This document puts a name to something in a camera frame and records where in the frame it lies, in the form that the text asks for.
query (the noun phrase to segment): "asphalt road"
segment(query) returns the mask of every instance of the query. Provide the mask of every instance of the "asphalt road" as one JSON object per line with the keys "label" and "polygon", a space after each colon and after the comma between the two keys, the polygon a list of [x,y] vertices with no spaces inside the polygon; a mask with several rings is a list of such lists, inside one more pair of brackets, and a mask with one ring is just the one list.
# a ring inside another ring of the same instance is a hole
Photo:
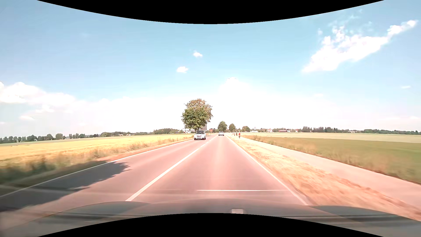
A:
{"label": "asphalt road", "polygon": [[308,205],[226,136],[189,140],[0,197],[2,229],[113,201],[248,198]]}

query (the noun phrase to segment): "white cloud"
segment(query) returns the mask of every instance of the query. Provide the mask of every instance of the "white cloud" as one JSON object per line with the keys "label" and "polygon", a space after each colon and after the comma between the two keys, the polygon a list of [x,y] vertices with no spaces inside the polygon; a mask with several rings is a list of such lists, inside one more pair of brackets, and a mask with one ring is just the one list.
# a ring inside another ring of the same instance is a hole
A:
{"label": "white cloud", "polygon": [[402,23],[400,26],[392,25],[384,37],[362,36],[358,34],[348,36],[344,33],[345,26],[342,25],[339,28],[333,26],[332,32],[335,36],[333,38],[331,36],[324,37],[322,48],[311,57],[310,63],[303,71],[332,71],[342,62],[349,60],[358,61],[378,51],[382,45],[390,41],[392,36],[413,28],[417,22],[416,20],[410,20]]}
{"label": "white cloud", "polygon": [[43,105],[42,109],[40,110],[35,110],[36,113],[42,113],[42,112],[49,112],[52,113],[54,112],[54,109],[51,109],[48,105]]}
{"label": "white cloud", "polygon": [[193,56],[195,56],[196,58],[198,57],[203,57],[203,55],[197,51],[195,51],[195,53],[193,54]]}
{"label": "white cloud", "polygon": [[188,68],[186,68],[186,67],[179,67],[179,68],[177,68],[177,72],[178,73],[186,73],[187,70],[188,70]]}
{"label": "white cloud", "polygon": [[250,85],[244,82],[240,82],[235,77],[230,77],[230,78],[227,78],[225,83],[219,87],[219,92],[227,92],[227,91],[235,91],[235,90],[249,91]]}
{"label": "white cloud", "polygon": [[31,117],[31,116],[26,116],[26,115],[22,115],[22,116],[20,116],[19,118],[20,118],[20,119],[22,119],[22,120],[34,120],[34,118],[33,118],[33,117]]}
{"label": "white cloud", "polygon": [[35,86],[17,82],[4,86],[0,82],[0,103],[28,103],[31,105],[43,104],[50,106],[63,106],[71,104],[75,98],[64,93],[47,93]]}
{"label": "white cloud", "polygon": [[414,130],[421,125],[421,120],[409,119],[409,116],[403,116],[403,119],[379,119],[383,115],[381,114],[383,110],[378,109],[379,114],[376,114],[375,104],[369,102],[359,105],[357,107],[359,112],[355,113],[354,107],[337,105],[325,99],[325,96],[315,100],[314,94],[303,97],[288,91],[270,93],[235,77],[227,78],[216,92],[194,93],[178,97],[159,95],[159,97],[123,97],[115,100],[104,98],[97,102],[77,100],[57,109],[57,111],[71,110],[78,116],[61,112],[36,113],[31,110],[20,117],[26,122],[17,120],[10,125],[7,123],[7,126],[2,126],[0,133],[3,135],[0,134],[0,137],[29,134],[38,136],[48,133],[90,135],[105,131],[150,132],[164,127],[181,129],[184,127],[180,119],[185,108],[184,104],[195,98],[205,99],[213,107],[214,117],[208,127],[217,127],[222,120],[227,124],[234,123],[236,127],[259,128],[324,126],[344,129]]}

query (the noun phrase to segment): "tree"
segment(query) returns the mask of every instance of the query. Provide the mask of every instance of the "tree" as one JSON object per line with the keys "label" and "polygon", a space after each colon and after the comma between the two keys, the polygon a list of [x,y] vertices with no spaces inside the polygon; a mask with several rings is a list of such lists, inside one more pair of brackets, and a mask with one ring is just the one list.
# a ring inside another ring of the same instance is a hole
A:
{"label": "tree", "polygon": [[228,129],[229,129],[230,132],[235,131],[235,125],[234,124],[230,124]]}
{"label": "tree", "polygon": [[47,134],[47,140],[48,141],[54,140],[53,136],[50,133]]}
{"label": "tree", "polygon": [[249,132],[251,129],[248,126],[243,126],[242,127],[243,131]]}
{"label": "tree", "polygon": [[62,133],[57,133],[57,134],[56,134],[56,139],[57,139],[57,140],[61,140],[61,139],[63,139],[63,134],[62,134]]}
{"label": "tree", "polygon": [[36,136],[34,136],[33,134],[27,137],[27,142],[33,142],[37,139]]}
{"label": "tree", "polygon": [[199,130],[200,127],[205,126],[211,121],[212,106],[206,104],[205,100],[196,99],[190,100],[185,104],[187,108],[181,115],[181,121],[183,121],[184,128]]}
{"label": "tree", "polygon": [[227,127],[227,125],[226,125],[226,123],[225,123],[224,121],[221,121],[221,122],[218,124],[218,130],[219,130],[219,131],[226,131],[226,127]]}

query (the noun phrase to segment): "treeline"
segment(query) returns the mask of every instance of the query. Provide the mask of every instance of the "treeline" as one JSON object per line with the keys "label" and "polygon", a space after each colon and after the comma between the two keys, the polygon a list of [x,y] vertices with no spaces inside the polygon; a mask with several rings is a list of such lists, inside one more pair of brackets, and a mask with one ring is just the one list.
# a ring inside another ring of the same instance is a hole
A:
{"label": "treeline", "polygon": [[349,130],[349,129],[338,129],[331,127],[318,127],[311,128],[304,126],[302,129],[298,129],[299,132],[345,132],[345,133],[378,133],[378,134],[406,134],[406,135],[421,135],[418,130],[415,131],[399,131],[399,130],[384,130],[384,129],[364,129],[364,130]]}

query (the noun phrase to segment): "car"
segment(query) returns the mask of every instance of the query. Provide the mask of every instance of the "car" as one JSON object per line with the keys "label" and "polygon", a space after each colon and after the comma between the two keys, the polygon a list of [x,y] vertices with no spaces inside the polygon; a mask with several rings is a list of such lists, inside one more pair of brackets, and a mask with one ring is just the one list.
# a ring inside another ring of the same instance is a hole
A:
{"label": "car", "polygon": [[206,133],[205,131],[197,131],[193,137],[195,140],[206,140]]}

